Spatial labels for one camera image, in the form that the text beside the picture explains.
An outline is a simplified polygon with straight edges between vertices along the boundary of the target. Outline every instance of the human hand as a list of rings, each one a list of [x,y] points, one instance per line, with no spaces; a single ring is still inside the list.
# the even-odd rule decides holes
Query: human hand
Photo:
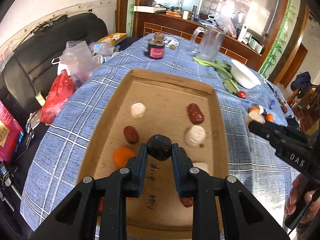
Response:
[[[290,192],[290,197],[287,201],[285,206],[284,215],[292,215],[293,212],[296,210],[296,203],[299,198],[299,184],[301,181],[301,174],[296,177],[296,179],[292,182],[292,190]],[[304,201],[308,205],[312,199],[312,195],[314,194],[315,190],[308,191],[304,196]],[[301,219],[301,223],[307,223],[312,221],[316,214],[320,209],[320,198],[318,198],[314,203],[311,204],[309,210]]]

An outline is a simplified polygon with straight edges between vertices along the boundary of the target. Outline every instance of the cork stopper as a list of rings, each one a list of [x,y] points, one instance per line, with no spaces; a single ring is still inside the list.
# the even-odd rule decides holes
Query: cork stopper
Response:
[[[163,41],[164,33],[155,33],[154,40],[155,41]]]

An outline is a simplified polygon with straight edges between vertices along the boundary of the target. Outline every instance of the white bowl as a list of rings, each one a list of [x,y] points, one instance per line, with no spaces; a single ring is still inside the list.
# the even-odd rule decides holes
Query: white bowl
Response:
[[[243,87],[247,89],[261,85],[261,82],[255,74],[245,65],[237,60],[232,59],[231,75]]]

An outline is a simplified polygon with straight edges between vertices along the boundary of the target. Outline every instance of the wooden door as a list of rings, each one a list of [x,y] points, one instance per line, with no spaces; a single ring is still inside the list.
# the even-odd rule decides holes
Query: wooden door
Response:
[[[289,85],[291,79],[294,77],[294,75],[298,71],[301,63],[303,62],[303,59],[306,56],[307,52],[308,51],[307,51],[306,47],[303,46],[303,44],[301,43],[300,47],[297,51],[297,54],[293,58],[289,68],[287,69],[284,76],[280,80],[280,84],[282,84],[284,87],[287,87],[287,85]]]

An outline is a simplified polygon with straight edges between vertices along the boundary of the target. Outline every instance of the blue pen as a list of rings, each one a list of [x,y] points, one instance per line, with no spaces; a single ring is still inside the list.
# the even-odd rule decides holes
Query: blue pen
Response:
[[[273,99],[273,100],[271,101],[271,105],[269,106],[269,110],[272,109],[272,106],[273,106],[275,103],[276,103],[276,101]]]

